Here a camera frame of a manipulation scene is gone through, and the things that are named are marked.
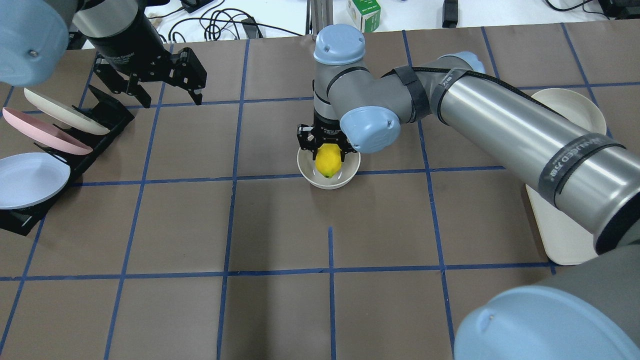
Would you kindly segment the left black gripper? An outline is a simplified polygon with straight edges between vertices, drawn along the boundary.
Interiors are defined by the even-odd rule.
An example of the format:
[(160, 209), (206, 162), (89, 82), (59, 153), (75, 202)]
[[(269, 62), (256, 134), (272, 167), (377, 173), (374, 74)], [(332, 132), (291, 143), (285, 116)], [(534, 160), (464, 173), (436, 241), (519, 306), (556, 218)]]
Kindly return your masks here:
[(118, 34), (93, 38), (93, 45), (98, 52), (93, 72), (113, 94), (133, 96), (150, 109), (151, 96), (141, 84), (164, 82), (202, 105), (208, 73), (195, 51), (185, 47), (172, 54), (148, 20), (134, 20)]

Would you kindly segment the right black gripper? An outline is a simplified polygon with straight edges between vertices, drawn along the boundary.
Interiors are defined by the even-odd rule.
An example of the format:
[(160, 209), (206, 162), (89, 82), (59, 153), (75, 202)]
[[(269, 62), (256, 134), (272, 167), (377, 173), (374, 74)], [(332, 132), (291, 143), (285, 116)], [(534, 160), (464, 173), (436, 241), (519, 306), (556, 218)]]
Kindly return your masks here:
[(357, 152), (338, 122), (316, 121), (313, 125), (299, 124), (296, 137), (302, 157), (310, 162), (316, 161), (318, 148), (327, 143), (338, 144), (341, 162), (345, 162), (347, 154)]

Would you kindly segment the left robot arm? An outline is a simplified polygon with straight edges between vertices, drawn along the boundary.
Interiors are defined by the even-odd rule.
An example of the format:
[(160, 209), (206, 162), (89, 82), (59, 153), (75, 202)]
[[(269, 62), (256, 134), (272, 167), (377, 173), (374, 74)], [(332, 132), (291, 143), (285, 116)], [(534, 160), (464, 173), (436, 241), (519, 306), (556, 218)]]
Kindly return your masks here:
[(163, 46), (145, 11), (162, 0), (3, 0), (1, 71), (3, 83), (27, 88), (45, 82), (69, 45), (76, 27), (96, 49), (93, 72), (114, 94), (126, 94), (148, 108), (146, 82), (185, 90), (202, 104), (207, 72), (194, 51), (172, 54)]

